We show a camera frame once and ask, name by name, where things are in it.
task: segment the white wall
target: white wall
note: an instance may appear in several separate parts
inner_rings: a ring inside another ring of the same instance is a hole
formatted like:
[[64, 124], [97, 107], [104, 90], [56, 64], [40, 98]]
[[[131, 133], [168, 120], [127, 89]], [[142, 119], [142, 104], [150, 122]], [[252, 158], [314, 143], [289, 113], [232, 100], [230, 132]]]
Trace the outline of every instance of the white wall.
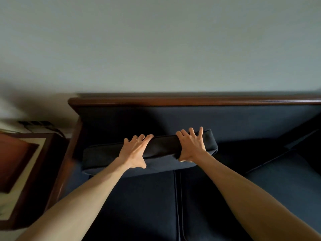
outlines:
[[321, 0], [0, 0], [0, 118], [68, 125], [75, 93], [319, 90], [320, 10]]

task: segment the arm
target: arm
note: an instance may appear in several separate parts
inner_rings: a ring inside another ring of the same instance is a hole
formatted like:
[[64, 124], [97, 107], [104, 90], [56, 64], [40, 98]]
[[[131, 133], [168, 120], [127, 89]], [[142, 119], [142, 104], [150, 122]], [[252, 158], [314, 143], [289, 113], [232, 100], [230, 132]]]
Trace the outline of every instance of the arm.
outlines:
[[229, 169], [205, 151], [203, 128], [196, 136], [178, 131], [182, 145], [180, 161], [193, 161], [217, 186], [236, 219], [255, 241], [315, 240], [321, 235], [293, 215], [266, 191]]
[[142, 154], [153, 135], [134, 136], [108, 167], [50, 208], [17, 241], [80, 241], [123, 173], [146, 168]]

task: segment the person's right hand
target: person's right hand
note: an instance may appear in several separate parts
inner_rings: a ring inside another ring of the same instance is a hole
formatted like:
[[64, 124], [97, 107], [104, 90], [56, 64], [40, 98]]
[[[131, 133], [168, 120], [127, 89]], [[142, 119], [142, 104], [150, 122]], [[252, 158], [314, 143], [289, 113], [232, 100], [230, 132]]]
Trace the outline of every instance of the person's right hand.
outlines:
[[205, 151], [203, 127], [200, 127], [198, 136], [195, 135], [193, 128], [189, 128], [189, 133], [190, 134], [188, 134], [184, 129], [176, 132], [176, 135], [182, 145], [182, 152], [179, 157], [180, 162], [193, 162], [195, 155]]

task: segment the skin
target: skin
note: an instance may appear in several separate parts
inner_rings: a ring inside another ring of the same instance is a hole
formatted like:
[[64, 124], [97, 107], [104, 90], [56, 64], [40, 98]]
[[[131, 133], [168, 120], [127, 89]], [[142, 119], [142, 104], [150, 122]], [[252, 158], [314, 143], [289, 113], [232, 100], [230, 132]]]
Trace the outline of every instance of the skin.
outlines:
[[[270, 194], [207, 153], [202, 127], [198, 136], [192, 128], [189, 132], [190, 134], [181, 130], [176, 133], [182, 145], [179, 161], [195, 162], [204, 170], [253, 240], [321, 241], [319, 233]], [[130, 142], [124, 139], [118, 158], [55, 204], [17, 240], [82, 240], [122, 174], [129, 168], [146, 168], [142, 154], [152, 137], [153, 135], [146, 138], [144, 135], [134, 136]]]

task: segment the couch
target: couch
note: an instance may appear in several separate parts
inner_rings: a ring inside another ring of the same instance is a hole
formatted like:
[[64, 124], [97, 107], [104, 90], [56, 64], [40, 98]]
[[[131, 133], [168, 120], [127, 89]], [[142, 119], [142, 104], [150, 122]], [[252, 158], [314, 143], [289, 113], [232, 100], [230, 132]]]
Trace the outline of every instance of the couch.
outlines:
[[[320, 97], [74, 98], [69, 104], [80, 116], [78, 130], [48, 207], [90, 177], [81, 172], [86, 147], [203, 126], [218, 143], [217, 160], [321, 233]], [[198, 166], [121, 178], [83, 238], [240, 239], [252, 240]]]

